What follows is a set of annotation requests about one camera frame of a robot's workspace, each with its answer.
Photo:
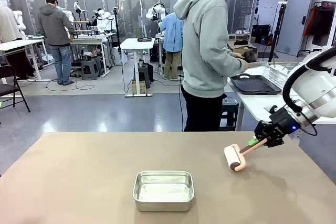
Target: jeans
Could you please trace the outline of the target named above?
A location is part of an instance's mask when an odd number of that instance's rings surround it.
[[[215,98],[196,97],[181,86],[187,107],[184,131],[218,131],[222,117],[222,102],[226,94]]]
[[[170,77],[170,73],[172,74],[172,79],[177,79],[177,68],[180,63],[181,58],[180,52],[166,52],[166,62],[164,64],[163,76],[165,78]]]
[[[69,78],[71,72],[70,46],[68,47],[50,46],[50,48],[51,48],[51,55],[55,60],[55,68],[57,72],[58,84],[69,84],[70,83]]]

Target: hand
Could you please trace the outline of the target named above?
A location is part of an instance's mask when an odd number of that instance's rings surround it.
[[[231,54],[232,57],[235,57],[235,58],[239,58],[239,59],[245,59],[244,56],[242,56],[240,53],[238,52],[234,52]]]

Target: person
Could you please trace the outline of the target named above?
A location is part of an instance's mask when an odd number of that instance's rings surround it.
[[[182,22],[175,13],[170,13],[159,23],[161,31],[165,31],[163,49],[166,50],[166,62],[164,64],[163,78],[165,80],[177,79],[177,67],[182,53]]]
[[[142,34],[141,24],[139,24],[139,16],[141,16],[140,1],[138,1],[132,9],[132,19],[133,19],[133,25],[134,25],[133,28],[135,30],[135,36],[137,38],[140,38]]]
[[[0,42],[6,43],[13,40],[21,40],[22,35],[18,28],[15,15],[11,9],[6,6],[0,6]],[[8,63],[15,68],[16,76],[20,80],[28,80],[29,78],[36,78],[34,75],[34,68],[29,62],[25,47],[15,48],[11,51],[17,51],[6,56]]]
[[[218,131],[227,78],[244,72],[248,63],[227,48],[224,0],[178,0],[174,11],[183,24],[181,86],[186,101],[184,131]]]
[[[70,41],[74,39],[75,30],[67,15],[57,8],[57,0],[46,0],[46,2],[47,4],[40,8],[37,27],[51,48],[51,55],[55,60],[57,83],[67,86],[74,83],[70,80]],[[70,39],[64,27],[69,31]]]

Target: stool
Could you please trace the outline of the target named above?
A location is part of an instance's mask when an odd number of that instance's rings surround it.
[[[140,81],[144,80],[146,83],[146,88],[149,89],[151,87],[151,81],[149,79],[147,65],[143,65],[142,67],[139,67],[139,64],[138,64],[138,72],[139,72],[139,80]],[[134,69],[134,74],[133,74],[133,80],[135,80],[135,69]]]
[[[219,131],[236,131],[239,103],[232,97],[223,99],[222,117],[226,119],[226,126],[219,127]]]
[[[96,63],[97,63],[99,75],[102,76],[103,75],[104,66],[103,66],[103,64],[101,62],[100,57],[94,57],[93,60],[95,60]]]
[[[99,76],[98,67],[96,60],[83,60],[81,63],[82,67],[82,79],[91,78],[92,80],[96,80]],[[89,70],[90,73],[84,73],[84,70]]]

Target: door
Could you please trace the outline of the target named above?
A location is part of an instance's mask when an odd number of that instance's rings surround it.
[[[304,26],[308,19],[311,0],[287,1],[277,51],[296,56],[301,49]]]

